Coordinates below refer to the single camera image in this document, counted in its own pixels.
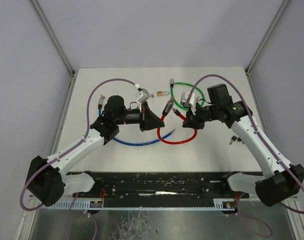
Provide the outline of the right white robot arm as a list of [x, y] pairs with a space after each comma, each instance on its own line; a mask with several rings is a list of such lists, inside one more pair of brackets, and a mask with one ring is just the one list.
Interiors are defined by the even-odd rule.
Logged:
[[181, 104], [188, 109], [183, 127], [202, 130], [206, 122], [224, 123], [246, 145], [263, 173], [258, 177], [232, 172], [220, 184], [220, 193], [225, 197], [236, 192], [256, 195], [268, 207], [296, 195], [304, 180], [304, 167], [293, 165], [277, 150], [244, 102], [232, 100], [225, 84], [209, 87], [207, 91], [210, 103], [206, 106], [200, 106], [193, 93], [181, 95]]

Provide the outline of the red lock keys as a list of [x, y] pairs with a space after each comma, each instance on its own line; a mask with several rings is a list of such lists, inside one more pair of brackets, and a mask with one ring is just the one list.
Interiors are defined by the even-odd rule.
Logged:
[[175, 102], [175, 98], [173, 96], [171, 96], [170, 99], [169, 99], [169, 102], [170, 103], [174, 103]]

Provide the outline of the brass padlock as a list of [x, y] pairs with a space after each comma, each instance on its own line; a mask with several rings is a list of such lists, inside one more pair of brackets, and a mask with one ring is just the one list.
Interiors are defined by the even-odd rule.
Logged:
[[168, 96], [170, 95], [170, 93], [168, 91], [157, 91], [157, 96], [161, 97], [161, 96]]

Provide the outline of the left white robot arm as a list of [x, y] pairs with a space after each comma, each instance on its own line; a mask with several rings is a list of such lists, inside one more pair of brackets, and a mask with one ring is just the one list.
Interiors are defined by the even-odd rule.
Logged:
[[138, 124], [142, 132], [165, 126], [147, 102], [129, 109], [121, 96], [113, 95], [107, 100], [102, 115], [89, 126], [84, 136], [61, 152], [47, 158], [37, 156], [31, 161], [24, 189], [47, 207], [64, 195], [84, 192], [90, 197], [98, 196], [101, 184], [93, 177], [85, 172], [72, 176], [68, 172], [91, 152], [113, 140], [119, 133], [119, 126], [124, 124]]

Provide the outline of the red cable lock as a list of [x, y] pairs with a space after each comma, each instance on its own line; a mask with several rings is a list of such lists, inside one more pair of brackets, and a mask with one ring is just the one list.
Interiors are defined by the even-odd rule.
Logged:
[[[164, 119], [165, 117], [168, 115], [168, 113], [170, 112], [170, 110], [172, 110], [174, 112], [174, 114], [176, 116], [178, 116], [180, 119], [182, 120], [186, 120], [186, 117], [183, 116], [177, 109], [173, 108], [173, 105], [174, 103], [170, 103], [169, 101], [167, 101], [163, 111], [162, 111], [162, 116], [161, 116], [161, 121], [164, 122]], [[163, 139], [163, 137], [161, 136], [161, 133], [160, 133], [160, 129], [161, 128], [157, 128], [157, 137], [159, 139], [159, 141], [165, 143], [165, 144], [168, 144], [168, 145], [182, 145], [182, 144], [186, 144], [188, 142], [191, 142], [192, 140], [194, 140], [197, 136], [197, 130], [194, 129], [194, 133], [191, 137], [189, 137], [188, 139], [185, 139], [185, 140], [180, 140], [180, 141], [168, 141], [166, 139]]]

